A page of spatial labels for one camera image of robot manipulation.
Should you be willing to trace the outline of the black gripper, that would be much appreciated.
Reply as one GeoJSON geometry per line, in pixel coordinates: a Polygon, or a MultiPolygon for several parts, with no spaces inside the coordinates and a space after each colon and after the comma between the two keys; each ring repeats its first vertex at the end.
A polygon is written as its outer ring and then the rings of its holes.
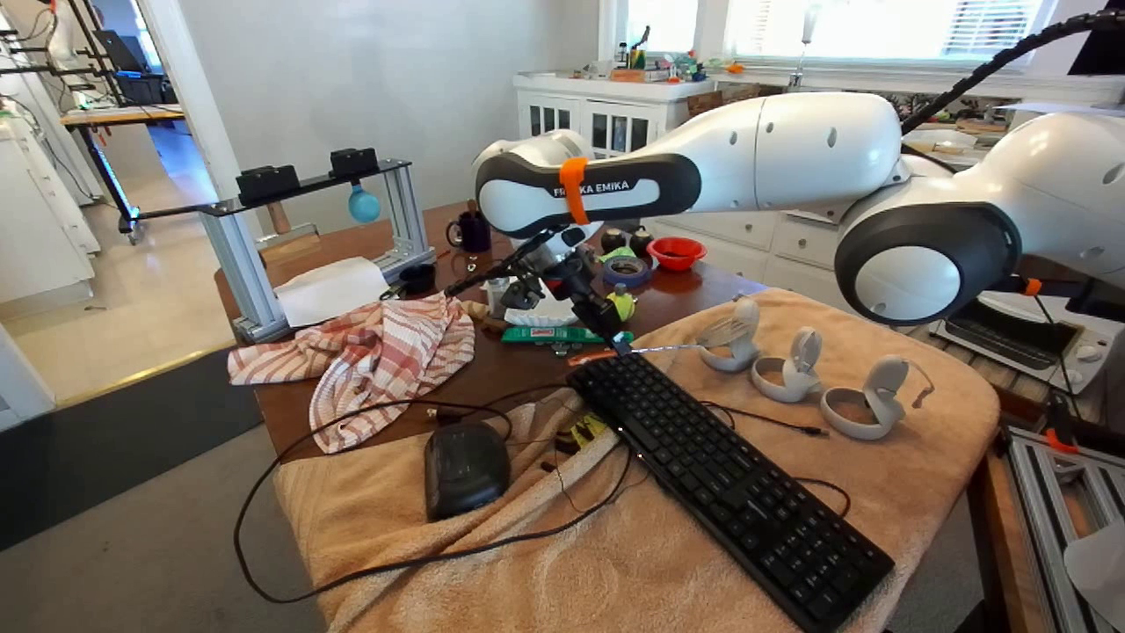
{"type": "Polygon", "coordinates": [[[616,350],[630,352],[634,335],[620,309],[595,287],[595,264],[588,255],[592,228],[538,228],[514,255],[485,270],[469,275],[463,282],[445,284],[445,294],[460,294],[481,282],[507,282],[515,292],[520,305],[538,299],[565,299],[581,323],[595,323],[595,335],[616,350]]]}

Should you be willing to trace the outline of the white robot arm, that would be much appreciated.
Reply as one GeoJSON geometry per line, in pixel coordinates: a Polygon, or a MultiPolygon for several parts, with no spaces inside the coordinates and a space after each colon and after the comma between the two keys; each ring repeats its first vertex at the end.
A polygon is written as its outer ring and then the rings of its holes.
{"type": "Polygon", "coordinates": [[[952,175],[913,173],[906,130],[881,95],[780,90],[708,109],[616,160],[582,154],[574,133],[494,141],[477,160],[473,205],[520,242],[515,269],[568,299],[611,350],[630,335],[592,287],[581,242],[620,217],[835,209],[835,287],[879,323],[943,320],[1004,287],[1027,255],[1120,282],[1119,115],[1033,115],[952,175]]]}

